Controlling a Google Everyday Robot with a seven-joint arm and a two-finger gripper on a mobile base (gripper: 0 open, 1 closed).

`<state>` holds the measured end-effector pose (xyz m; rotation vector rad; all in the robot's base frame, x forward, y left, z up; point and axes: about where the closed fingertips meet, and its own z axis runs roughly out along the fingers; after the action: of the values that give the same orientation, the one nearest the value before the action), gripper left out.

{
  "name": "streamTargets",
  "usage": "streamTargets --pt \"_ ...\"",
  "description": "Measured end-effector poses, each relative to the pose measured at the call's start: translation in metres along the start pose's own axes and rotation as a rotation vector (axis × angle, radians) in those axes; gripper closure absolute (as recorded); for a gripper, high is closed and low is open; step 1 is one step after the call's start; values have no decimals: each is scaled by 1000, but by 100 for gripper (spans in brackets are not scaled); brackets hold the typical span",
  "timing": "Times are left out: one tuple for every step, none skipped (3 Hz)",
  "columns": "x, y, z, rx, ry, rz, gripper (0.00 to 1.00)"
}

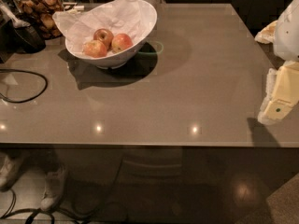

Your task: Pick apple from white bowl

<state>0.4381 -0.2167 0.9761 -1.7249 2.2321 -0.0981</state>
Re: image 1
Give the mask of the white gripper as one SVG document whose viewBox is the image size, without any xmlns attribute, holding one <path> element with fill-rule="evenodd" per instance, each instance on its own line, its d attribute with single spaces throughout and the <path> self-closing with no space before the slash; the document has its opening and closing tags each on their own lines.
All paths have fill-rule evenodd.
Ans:
<svg viewBox="0 0 299 224">
<path fill-rule="evenodd" d="M 266 96 L 258 121 L 273 125 L 285 119 L 299 103 L 299 0 L 292 0 L 280 14 L 274 36 L 274 53 L 286 62 L 278 70 L 270 68 Z"/>
</svg>

